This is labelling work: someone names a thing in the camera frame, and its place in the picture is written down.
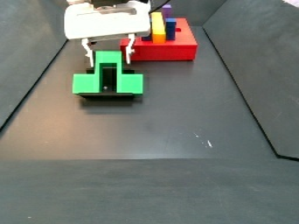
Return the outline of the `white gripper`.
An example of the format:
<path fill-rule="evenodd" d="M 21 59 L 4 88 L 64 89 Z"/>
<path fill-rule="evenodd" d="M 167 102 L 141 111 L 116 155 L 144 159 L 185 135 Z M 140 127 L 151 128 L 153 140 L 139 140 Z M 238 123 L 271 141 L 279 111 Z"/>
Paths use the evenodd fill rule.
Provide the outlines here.
<path fill-rule="evenodd" d="M 88 39 L 121 39 L 128 37 L 125 63 L 131 64 L 136 36 L 151 31 L 151 2 L 128 0 L 125 3 L 95 7 L 92 3 L 76 3 L 64 12 L 64 34 L 67 39 L 83 39 L 89 66 L 93 67 L 93 45 Z"/>

